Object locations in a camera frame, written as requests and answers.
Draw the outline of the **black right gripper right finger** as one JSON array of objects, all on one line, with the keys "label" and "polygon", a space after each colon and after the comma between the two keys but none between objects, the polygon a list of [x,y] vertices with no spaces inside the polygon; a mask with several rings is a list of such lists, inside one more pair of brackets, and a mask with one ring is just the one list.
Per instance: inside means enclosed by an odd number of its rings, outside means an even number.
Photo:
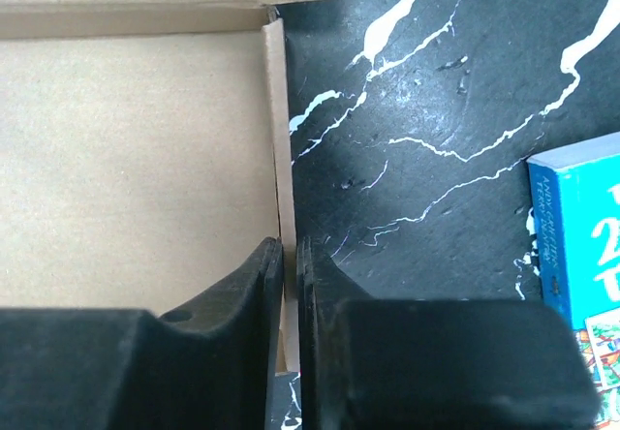
[{"label": "black right gripper right finger", "polygon": [[378,298],[323,245],[296,254],[307,429],[590,429],[600,398],[539,302]]}]

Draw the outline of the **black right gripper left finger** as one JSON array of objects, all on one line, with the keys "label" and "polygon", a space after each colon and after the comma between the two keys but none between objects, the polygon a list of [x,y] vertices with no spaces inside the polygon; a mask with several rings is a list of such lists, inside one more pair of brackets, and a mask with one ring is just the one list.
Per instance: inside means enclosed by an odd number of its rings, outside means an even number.
[{"label": "black right gripper left finger", "polygon": [[269,421],[282,243],[156,316],[141,309],[1,313],[5,429],[262,429]]}]

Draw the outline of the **brown cardboard paper box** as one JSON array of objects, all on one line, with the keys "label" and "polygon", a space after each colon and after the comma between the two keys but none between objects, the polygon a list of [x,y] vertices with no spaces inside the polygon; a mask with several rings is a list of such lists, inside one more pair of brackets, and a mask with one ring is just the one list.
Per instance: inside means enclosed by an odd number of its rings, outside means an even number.
[{"label": "brown cardboard paper box", "polygon": [[284,246],[299,367],[283,4],[1,0],[1,306],[165,313]]}]

